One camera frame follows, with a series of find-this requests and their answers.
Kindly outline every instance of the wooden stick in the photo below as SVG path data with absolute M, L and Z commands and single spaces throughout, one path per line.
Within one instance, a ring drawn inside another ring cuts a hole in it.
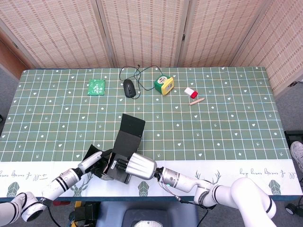
M 203 101 L 204 99 L 205 98 L 200 98 L 200 99 L 198 99 L 198 100 L 196 100 L 196 101 L 194 101 L 192 103 L 189 103 L 189 105 L 193 105 L 193 104 L 199 103 L 199 102 Z

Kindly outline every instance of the mouse cable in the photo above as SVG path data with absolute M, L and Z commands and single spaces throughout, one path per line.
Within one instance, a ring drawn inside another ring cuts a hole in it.
M 140 82 L 140 78 L 141 78 L 141 76 L 142 76 L 141 73 L 144 72 L 145 70 L 149 69 L 149 68 L 154 67 L 154 66 L 157 67 L 157 68 L 159 69 L 159 72 L 160 72 L 161 75 L 162 75 L 162 71 L 161 71 L 161 69 L 160 69 L 157 65 L 151 65 L 150 67 L 144 68 L 144 69 L 141 70 L 141 71 L 139 70 L 139 69 L 140 69 L 140 65 L 138 65 L 138 67 L 134 67 L 134 66 L 124 66 L 123 68 L 121 68 L 121 70 L 120 70 L 120 72 L 119 72 L 119 79 L 120 79 L 121 81 L 124 81 L 124 80 L 126 80 L 126 79 L 129 79 L 129 78 L 134 77 L 135 80 L 136 80 L 137 83 L 138 83 L 139 95 L 138 95 L 138 97 L 136 97 L 136 98 L 133 98 L 133 97 L 132 97 L 132 99 L 138 99 L 138 98 L 140 97 L 140 95 L 141 95 L 140 85 L 141 85 L 141 87 L 143 87 L 143 89 L 146 90 L 146 91 L 150 91 L 150 90 L 152 90 L 152 89 L 155 88 L 155 86 L 153 86 L 153 87 L 151 87 L 151 88 L 145 88 L 145 87 L 141 84 L 141 82 Z M 125 79 L 121 79 L 121 72 L 122 72 L 122 70 L 125 69 L 125 68 L 133 68 L 133 69 L 136 69 L 136 71 L 134 72 L 134 74 L 133 74 L 132 76 L 127 77 L 127 78 L 125 78 Z

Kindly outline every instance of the red and white box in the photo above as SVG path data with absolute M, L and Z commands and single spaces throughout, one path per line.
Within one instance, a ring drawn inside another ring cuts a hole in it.
M 196 91 L 194 91 L 193 89 L 191 88 L 186 88 L 185 91 L 184 91 L 186 94 L 188 94 L 192 99 L 194 99 L 198 93 Z

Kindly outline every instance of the white robotic arm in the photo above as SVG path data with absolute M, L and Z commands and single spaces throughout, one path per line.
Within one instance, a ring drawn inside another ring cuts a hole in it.
M 24 221 L 36 219 L 56 198 L 76 184 L 87 173 L 87 169 L 102 158 L 102 153 L 99 151 L 79 163 L 77 168 L 68 169 L 60 174 L 42 190 L 42 197 L 39 201 L 31 192 L 23 192 L 11 202 L 1 203 L 0 226 L 13 223 L 20 216 Z
M 190 192 L 197 185 L 195 204 L 206 208 L 222 204 L 239 209 L 246 227 L 275 227 L 271 220 L 276 213 L 275 203 L 249 178 L 240 178 L 231 187 L 213 185 L 164 167 L 157 168 L 154 160 L 137 153 L 132 155 L 125 171 L 145 180 L 156 177 L 168 192 L 166 185 L 183 192 Z

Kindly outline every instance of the deer print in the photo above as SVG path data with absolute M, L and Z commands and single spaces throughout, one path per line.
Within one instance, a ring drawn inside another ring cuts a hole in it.
M 197 178 L 198 180 L 200 180 L 200 176 L 201 176 L 201 174 L 198 171 L 196 171 L 195 178 Z M 218 170 L 217 170 L 217 173 L 215 174 L 215 176 L 216 176 L 217 180 L 214 182 L 214 179 L 212 178 L 211 184 L 216 184 L 216 183 L 219 182 L 219 179 L 221 178 L 221 174 L 220 174 L 220 172 Z
M 82 185 L 78 188 L 77 185 L 74 185 L 73 187 L 71 187 L 71 190 L 74 191 L 74 195 L 73 197 L 81 197 L 81 193 L 87 189 L 88 183 L 90 182 L 90 180 L 92 179 L 93 174 L 88 174 L 88 179 L 85 182 L 85 180 L 83 180 Z

